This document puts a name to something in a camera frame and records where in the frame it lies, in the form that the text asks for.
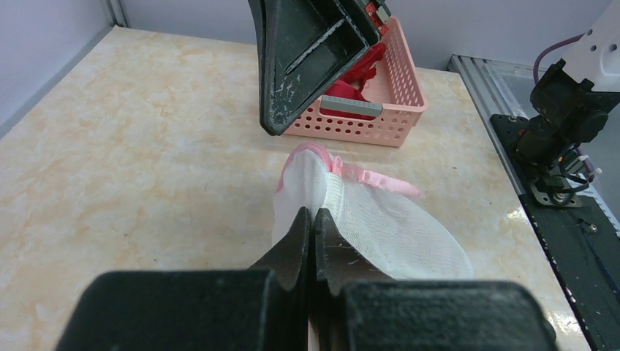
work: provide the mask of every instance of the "white wall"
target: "white wall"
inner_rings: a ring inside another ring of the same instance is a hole
[[[403,22],[416,65],[435,69],[445,69],[453,53],[531,64],[549,45],[587,30],[609,2],[386,1]],[[132,28],[255,42],[247,0],[123,0],[123,6]]]
[[[0,0],[0,126],[109,25],[101,0]]]

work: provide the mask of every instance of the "beige table surface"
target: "beige table surface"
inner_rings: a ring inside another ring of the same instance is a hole
[[[525,285],[587,350],[461,78],[418,73],[430,108],[402,148],[323,143],[427,189],[477,277]],[[0,350],[53,349],[105,271],[252,264],[306,140],[259,127],[254,46],[114,28],[0,140]]]

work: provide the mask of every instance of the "gray basket handle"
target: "gray basket handle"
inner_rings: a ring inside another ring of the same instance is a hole
[[[345,99],[343,97],[330,97],[328,95],[321,96],[321,108],[371,117],[379,117],[381,112],[383,112],[382,104]]]

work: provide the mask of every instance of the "red cloth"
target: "red cloth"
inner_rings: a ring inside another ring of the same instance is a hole
[[[377,75],[377,68],[374,67],[374,63],[383,60],[386,46],[382,42],[373,46],[370,51],[364,55],[347,73],[345,73],[340,80],[337,80],[326,92],[325,95],[331,97],[343,97],[347,99],[369,102],[364,99],[362,91],[366,81],[374,78]],[[351,86],[353,83],[360,82],[359,90]],[[357,113],[341,112],[334,110],[327,110],[322,108],[320,111],[324,115],[346,117],[362,119],[364,121],[372,121],[374,117],[359,115]]]

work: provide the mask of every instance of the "pink plastic basket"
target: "pink plastic basket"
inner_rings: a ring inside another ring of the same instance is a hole
[[[417,79],[400,21],[392,17],[383,37],[385,57],[377,62],[377,76],[368,80],[364,97],[373,103],[323,95],[285,134],[400,147],[428,108]],[[321,108],[375,117],[372,121],[329,116]]]

